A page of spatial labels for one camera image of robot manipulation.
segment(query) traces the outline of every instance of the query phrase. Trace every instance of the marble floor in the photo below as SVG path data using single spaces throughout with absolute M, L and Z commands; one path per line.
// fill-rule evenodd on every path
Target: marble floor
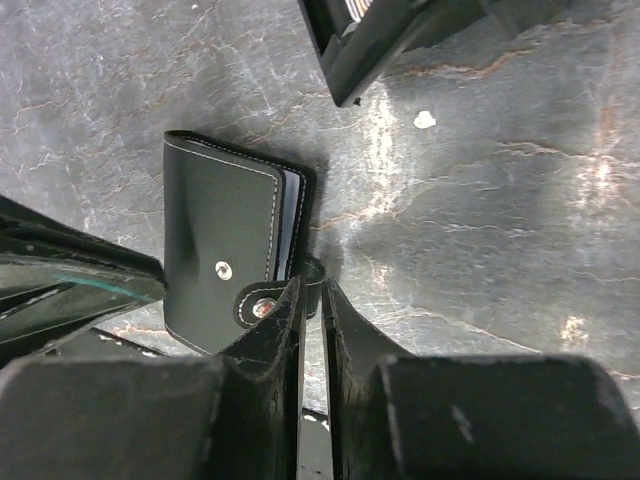
M 338 109 L 296 0 L 7 0 L 0 189 L 162 258 L 164 130 L 312 166 L 313 251 L 401 345 L 587 355 L 640 413 L 640 1 L 574 3 L 404 55 Z M 103 328 L 187 353 L 161 312 Z

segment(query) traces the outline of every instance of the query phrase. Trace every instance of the snap button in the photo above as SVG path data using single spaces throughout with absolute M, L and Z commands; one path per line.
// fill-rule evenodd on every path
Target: snap button
M 261 298 L 253 305 L 253 310 L 252 310 L 253 315 L 256 318 L 263 319 L 269 314 L 269 312 L 271 311 L 271 309 L 274 307 L 275 304 L 276 304 L 275 299 L 271 297 Z
M 233 271 L 227 262 L 216 263 L 216 273 L 222 280 L 230 280 L 233 276 Z

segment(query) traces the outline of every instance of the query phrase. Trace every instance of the wallet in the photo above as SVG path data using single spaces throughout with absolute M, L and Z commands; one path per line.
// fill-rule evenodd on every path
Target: wallet
M 164 143 L 167 331 L 213 355 L 265 319 L 294 276 L 317 287 L 313 314 L 324 277 L 306 255 L 313 170 L 189 131 Z

